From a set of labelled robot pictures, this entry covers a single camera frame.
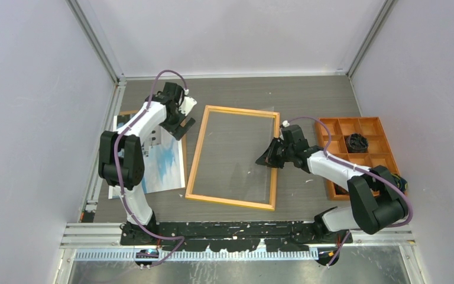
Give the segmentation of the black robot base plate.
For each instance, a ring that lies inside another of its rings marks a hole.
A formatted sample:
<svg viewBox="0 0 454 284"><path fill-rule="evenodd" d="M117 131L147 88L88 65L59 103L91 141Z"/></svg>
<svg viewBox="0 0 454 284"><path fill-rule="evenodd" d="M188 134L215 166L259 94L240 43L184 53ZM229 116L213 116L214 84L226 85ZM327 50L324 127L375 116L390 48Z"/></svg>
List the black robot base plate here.
<svg viewBox="0 0 454 284"><path fill-rule="evenodd" d="M178 237L184 237L177 251L213 252L254 251L265 246L268 252L306 251L311 244L337 247L341 241L351 243L345 230L326 235L314 231L311 222L304 221L244 221L244 222L161 222L150 231L162 236L159 240L139 226L125 222L119 225L123 246L156 246L165 251L176 247Z"/></svg>

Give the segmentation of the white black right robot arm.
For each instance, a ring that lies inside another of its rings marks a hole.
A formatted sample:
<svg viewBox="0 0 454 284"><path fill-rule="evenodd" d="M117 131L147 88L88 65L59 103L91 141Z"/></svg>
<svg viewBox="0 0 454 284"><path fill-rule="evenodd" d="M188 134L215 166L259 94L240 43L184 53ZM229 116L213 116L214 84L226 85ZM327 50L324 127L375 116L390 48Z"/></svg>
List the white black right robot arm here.
<svg viewBox="0 0 454 284"><path fill-rule="evenodd" d="M334 207L314 217L311 228L322 243L330 242L338 231L360 229L373 235L386 227L403 226L413 217L407 197L386 167L352 164L322 147L310 146L298 125L283 127L256 163L280 169L292 163L347 190L349 207Z"/></svg>

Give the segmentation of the building and sky photo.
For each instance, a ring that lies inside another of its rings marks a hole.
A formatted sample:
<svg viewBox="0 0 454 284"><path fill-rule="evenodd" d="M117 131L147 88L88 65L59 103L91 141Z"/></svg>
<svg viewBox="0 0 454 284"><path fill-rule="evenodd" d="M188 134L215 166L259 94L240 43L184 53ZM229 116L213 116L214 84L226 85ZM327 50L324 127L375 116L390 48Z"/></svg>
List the building and sky photo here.
<svg viewBox="0 0 454 284"><path fill-rule="evenodd" d="M125 129L138 111L121 112L114 116L112 131L120 132ZM176 140L161 126L156 126L145 142L141 144L144 160L144 177L141 183L132 189L138 188L145 194L183 189L186 186L185 165L185 136ZM116 185L109 185L109 199L121 195L118 180Z"/></svg>

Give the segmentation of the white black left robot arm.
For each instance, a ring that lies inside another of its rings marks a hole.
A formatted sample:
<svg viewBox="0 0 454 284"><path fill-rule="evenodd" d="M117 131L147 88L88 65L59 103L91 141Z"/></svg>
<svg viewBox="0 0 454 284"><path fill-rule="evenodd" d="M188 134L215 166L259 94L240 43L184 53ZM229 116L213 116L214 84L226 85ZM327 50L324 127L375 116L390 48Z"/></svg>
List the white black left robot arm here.
<svg viewBox="0 0 454 284"><path fill-rule="evenodd" d="M98 175L120 189L120 199L129 223L137 225L135 237L144 245L157 239L154 211L142 189L145 163L142 148L154 130L164 130L180 141L195 123L188 115L197 104L187 85L166 82L163 90L151 92L141 109L123 126L104 131L99 142Z"/></svg>

